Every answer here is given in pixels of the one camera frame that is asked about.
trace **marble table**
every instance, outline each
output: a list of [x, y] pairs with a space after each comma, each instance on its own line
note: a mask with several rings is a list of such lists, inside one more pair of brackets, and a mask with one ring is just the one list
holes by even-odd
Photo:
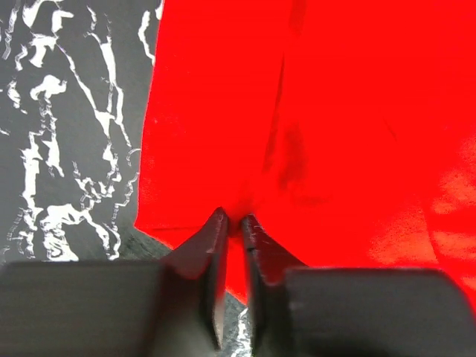
[[[159, 1], [2, 1], [2, 264], [168, 252], [133, 226]], [[250, 356], [246, 309], [227, 299], [222, 356]]]

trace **red cloth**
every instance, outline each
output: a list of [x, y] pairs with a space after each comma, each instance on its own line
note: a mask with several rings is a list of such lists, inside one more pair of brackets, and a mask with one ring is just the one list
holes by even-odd
[[136, 227], [255, 212], [311, 266], [440, 268], [476, 306], [473, 3], [167, 1]]

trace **black and white surface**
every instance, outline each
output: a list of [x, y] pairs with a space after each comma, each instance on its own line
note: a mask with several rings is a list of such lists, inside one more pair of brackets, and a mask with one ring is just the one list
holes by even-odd
[[[1, 263], [167, 253], [133, 228], [163, 10], [163, 0], [2, 0]], [[228, 297], [223, 356], [250, 355], [243, 309]]]

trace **red fabric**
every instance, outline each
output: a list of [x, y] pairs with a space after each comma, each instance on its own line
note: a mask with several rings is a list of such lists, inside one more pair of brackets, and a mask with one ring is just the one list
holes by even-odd
[[[476, 307], [473, 1], [170, 0], [136, 226], [223, 206], [311, 266], [440, 268]], [[227, 287], [243, 298], [239, 234]]]

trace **black marble surface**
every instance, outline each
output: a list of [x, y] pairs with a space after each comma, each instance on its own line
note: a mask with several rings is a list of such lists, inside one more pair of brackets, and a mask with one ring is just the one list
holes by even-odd
[[[167, 253], [133, 228], [160, 1], [1, 2], [1, 263]], [[222, 356], [251, 355], [245, 312]]]

